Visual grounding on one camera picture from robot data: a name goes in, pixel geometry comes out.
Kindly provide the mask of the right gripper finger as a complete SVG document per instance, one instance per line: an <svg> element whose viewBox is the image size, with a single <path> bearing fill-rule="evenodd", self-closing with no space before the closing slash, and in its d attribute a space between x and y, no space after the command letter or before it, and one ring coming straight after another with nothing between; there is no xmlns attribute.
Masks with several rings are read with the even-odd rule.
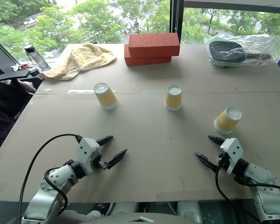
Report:
<svg viewBox="0 0 280 224"><path fill-rule="evenodd" d="M197 158L200 160L200 162L202 164L204 164L206 167L208 167L210 170L212 170L214 173L217 170L217 165L213 164L212 162L210 162L208 160L208 158L206 156L204 156L201 153L195 152L195 155L197 156Z"/></svg>
<svg viewBox="0 0 280 224"><path fill-rule="evenodd" d="M218 145L222 145L225 141L225 139L218 137L218 136L214 136L214 135L208 135L208 138Z"/></svg>

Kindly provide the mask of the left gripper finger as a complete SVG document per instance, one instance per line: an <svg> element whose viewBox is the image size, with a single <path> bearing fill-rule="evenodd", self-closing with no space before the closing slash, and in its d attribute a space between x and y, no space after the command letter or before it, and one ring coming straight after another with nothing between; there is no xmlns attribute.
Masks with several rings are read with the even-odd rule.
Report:
<svg viewBox="0 0 280 224"><path fill-rule="evenodd" d="M126 154L127 149L117 153L109 162L107 162L107 169L114 167Z"/></svg>
<svg viewBox="0 0 280 224"><path fill-rule="evenodd" d="M112 136L112 135L109 135L109 136L105 136L105 137L103 137L103 138L97 139L96 142L97 142L100 146L103 146L103 145L105 145L106 143L108 143L112 138L113 138L113 136Z"/></svg>

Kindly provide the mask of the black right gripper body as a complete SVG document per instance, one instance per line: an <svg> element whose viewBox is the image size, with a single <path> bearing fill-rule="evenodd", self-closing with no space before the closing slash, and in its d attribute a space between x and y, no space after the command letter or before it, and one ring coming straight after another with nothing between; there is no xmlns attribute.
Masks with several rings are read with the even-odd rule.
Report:
<svg viewBox="0 0 280 224"><path fill-rule="evenodd" d="M219 155L218 165L215 173L218 174L219 170L223 168L227 174L230 174L230 172L228 171L229 166L230 166L230 157L226 152L223 152Z"/></svg>

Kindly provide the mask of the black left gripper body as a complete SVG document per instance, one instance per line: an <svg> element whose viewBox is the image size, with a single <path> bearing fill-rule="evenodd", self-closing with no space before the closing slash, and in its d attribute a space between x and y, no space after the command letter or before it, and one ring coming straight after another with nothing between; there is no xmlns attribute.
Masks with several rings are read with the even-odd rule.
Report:
<svg viewBox="0 0 280 224"><path fill-rule="evenodd" d="M97 170L97 169L107 169L108 168L108 164L101 160L102 158L102 155L99 153L99 152L94 152L92 155L91 155L91 168L93 170Z"/></svg>

